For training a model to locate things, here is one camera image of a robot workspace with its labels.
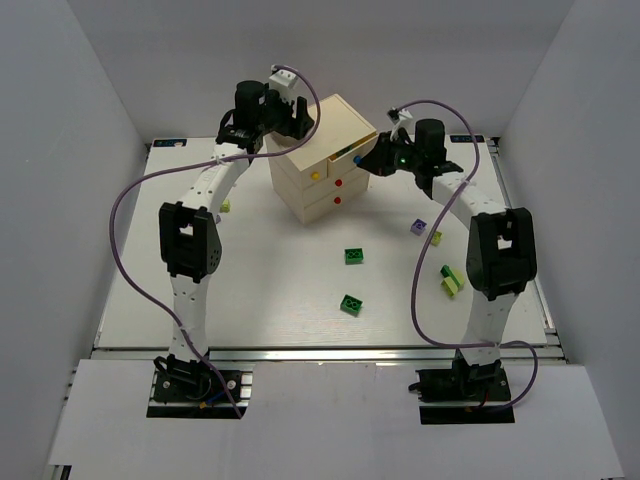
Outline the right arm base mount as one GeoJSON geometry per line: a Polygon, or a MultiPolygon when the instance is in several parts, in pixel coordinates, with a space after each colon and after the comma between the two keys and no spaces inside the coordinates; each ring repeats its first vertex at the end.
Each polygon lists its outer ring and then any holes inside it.
{"type": "Polygon", "coordinates": [[[417,370],[417,381],[408,387],[418,395],[422,425],[513,424],[511,391],[500,360],[469,366],[463,357],[447,369],[417,370]]]}

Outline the lime lego brick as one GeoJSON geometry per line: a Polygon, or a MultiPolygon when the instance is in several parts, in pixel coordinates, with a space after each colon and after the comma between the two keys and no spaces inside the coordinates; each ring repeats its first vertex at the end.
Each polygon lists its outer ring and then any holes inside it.
{"type": "Polygon", "coordinates": [[[220,213],[229,213],[231,210],[231,203],[228,199],[225,199],[220,206],[220,213]]]}
{"type": "Polygon", "coordinates": [[[434,246],[438,246],[441,242],[442,239],[442,233],[439,231],[436,231],[431,239],[431,244],[434,246]]]}

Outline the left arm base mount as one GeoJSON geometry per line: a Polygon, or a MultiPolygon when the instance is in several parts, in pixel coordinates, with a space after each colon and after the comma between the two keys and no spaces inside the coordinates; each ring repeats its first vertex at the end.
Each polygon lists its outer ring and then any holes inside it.
{"type": "Polygon", "coordinates": [[[249,401],[248,372],[222,369],[221,377],[201,361],[174,355],[153,360],[146,417],[151,419],[240,419],[249,401]]]}

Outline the cream drawer cabinet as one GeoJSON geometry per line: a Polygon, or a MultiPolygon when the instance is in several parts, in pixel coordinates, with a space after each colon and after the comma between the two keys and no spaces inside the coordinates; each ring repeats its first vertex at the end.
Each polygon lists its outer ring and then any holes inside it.
{"type": "MultiPolygon", "coordinates": [[[[318,124],[313,137],[303,146],[283,156],[269,159],[269,168],[274,191],[289,207],[302,223],[304,206],[301,200],[300,171],[304,165],[313,164],[326,159],[337,151],[376,133],[375,127],[359,112],[349,105],[341,96],[334,94],[320,101],[320,112],[317,107],[309,107],[309,114],[318,124]]],[[[348,184],[369,187],[369,178],[361,178],[348,184]]]]}

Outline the green and lime lego stack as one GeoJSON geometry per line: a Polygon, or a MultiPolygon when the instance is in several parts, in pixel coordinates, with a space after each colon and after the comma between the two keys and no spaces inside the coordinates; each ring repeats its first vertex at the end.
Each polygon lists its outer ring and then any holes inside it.
{"type": "Polygon", "coordinates": [[[464,289],[466,279],[461,270],[443,265],[440,273],[442,275],[441,286],[449,298],[454,298],[464,289]]]}

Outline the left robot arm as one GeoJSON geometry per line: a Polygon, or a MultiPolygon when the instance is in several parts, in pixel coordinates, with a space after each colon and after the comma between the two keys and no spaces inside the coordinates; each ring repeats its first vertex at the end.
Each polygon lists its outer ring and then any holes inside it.
{"type": "Polygon", "coordinates": [[[217,383],[205,365],[205,331],[209,280],[222,256],[215,217],[239,177],[260,151],[265,136],[276,132],[303,139],[314,121],[302,97],[292,91],[296,75],[278,70],[266,83],[237,84],[234,107],[220,123],[212,152],[213,166],[205,168],[175,203],[159,210],[161,259],[170,275],[173,313],[178,320],[167,357],[155,360],[165,385],[191,401],[203,401],[226,387],[217,383]]]}

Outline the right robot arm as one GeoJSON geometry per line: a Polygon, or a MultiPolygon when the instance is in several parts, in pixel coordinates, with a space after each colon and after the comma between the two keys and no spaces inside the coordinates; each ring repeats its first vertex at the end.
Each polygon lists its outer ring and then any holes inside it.
{"type": "Polygon", "coordinates": [[[380,177],[398,170],[413,174],[417,187],[467,228],[466,277],[473,288],[469,320],[453,348],[451,367],[421,371],[410,388],[426,403],[484,403],[506,382],[500,355],[506,323],[537,274],[532,215],[492,200],[448,160],[441,121],[418,121],[413,136],[405,129],[409,122],[400,112],[393,129],[378,136],[358,166],[380,177]]]}

